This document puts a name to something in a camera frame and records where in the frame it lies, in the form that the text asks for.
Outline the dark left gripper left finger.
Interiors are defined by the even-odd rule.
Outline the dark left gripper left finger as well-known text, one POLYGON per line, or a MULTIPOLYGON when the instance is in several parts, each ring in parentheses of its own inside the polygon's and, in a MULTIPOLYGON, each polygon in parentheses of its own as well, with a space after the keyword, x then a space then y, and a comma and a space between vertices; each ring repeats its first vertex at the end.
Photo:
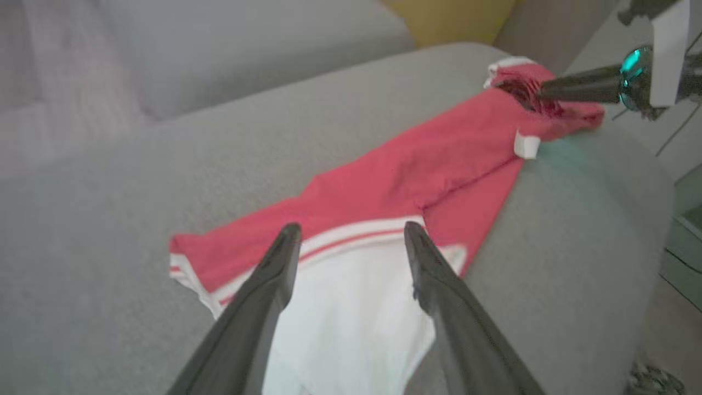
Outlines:
POLYGON ((291 300, 302 230, 288 223, 166 395, 262 395, 278 319, 291 300))

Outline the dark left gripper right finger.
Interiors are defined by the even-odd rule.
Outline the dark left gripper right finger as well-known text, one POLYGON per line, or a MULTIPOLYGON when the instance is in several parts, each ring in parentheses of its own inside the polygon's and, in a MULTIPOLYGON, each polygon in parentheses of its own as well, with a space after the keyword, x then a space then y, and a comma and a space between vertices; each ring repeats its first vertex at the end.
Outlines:
POLYGON ((413 296, 431 318, 449 395, 546 395, 426 230, 407 222, 413 296))

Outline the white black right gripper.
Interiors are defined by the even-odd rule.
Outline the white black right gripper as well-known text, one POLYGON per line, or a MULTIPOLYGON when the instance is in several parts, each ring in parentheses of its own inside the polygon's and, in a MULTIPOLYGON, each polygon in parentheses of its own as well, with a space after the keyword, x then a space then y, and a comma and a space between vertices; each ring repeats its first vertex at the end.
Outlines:
POLYGON ((578 103, 617 104, 657 119, 683 100, 702 103, 702 50, 691 52, 691 0, 630 0, 619 12, 625 26, 646 18, 653 43, 622 61, 543 82, 537 97, 578 103))

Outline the red basketball shorts white stripe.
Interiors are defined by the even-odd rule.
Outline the red basketball shorts white stripe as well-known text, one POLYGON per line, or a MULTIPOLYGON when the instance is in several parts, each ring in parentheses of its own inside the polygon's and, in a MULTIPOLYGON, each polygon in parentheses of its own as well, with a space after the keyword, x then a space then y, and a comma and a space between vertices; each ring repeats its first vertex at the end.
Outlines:
POLYGON ((499 87, 507 82, 517 82, 533 89, 555 79, 555 74, 543 65, 524 56, 511 56, 488 66, 488 77, 483 88, 499 87))

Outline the red basketball jersey white sleeves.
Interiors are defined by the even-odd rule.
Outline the red basketball jersey white sleeves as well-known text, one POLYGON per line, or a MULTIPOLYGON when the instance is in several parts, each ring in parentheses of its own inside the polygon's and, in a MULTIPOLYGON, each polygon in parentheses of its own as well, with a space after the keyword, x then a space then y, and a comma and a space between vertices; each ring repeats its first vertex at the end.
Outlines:
POLYGON ((489 88, 301 194, 204 234, 175 234, 170 275, 218 318, 284 224, 303 238, 292 298, 276 325, 263 395, 402 395, 435 340, 413 298, 403 230, 436 233, 454 272, 492 227, 524 159, 514 145, 602 123, 593 103, 528 110, 489 88))

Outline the yellow cushion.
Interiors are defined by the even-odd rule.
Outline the yellow cushion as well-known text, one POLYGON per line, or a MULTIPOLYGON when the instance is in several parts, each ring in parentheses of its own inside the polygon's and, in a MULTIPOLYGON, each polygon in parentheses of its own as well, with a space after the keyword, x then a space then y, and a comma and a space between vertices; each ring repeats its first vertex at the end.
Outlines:
POLYGON ((518 0, 380 0, 405 23, 416 47, 491 45, 518 0))

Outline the grey fabric sofa seat cushion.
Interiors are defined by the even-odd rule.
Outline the grey fabric sofa seat cushion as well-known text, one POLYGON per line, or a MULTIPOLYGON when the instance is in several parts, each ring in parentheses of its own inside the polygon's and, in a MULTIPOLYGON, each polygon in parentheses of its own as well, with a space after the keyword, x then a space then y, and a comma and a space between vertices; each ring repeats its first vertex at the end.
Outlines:
MULTIPOLYGON (((482 90, 506 53, 426 48, 193 112, 0 182, 0 395, 164 395, 213 325, 168 241, 301 192, 482 90)), ((541 146, 467 283, 548 395, 621 395, 673 180, 616 123, 541 146)))

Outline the grey fabric sofa back cushion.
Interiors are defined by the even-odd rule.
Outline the grey fabric sofa back cushion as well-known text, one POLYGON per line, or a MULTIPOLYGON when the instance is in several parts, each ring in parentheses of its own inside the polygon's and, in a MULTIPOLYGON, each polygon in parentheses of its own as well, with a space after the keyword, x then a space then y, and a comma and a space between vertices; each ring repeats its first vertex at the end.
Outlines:
POLYGON ((98 0, 158 119, 414 48, 380 0, 98 0))

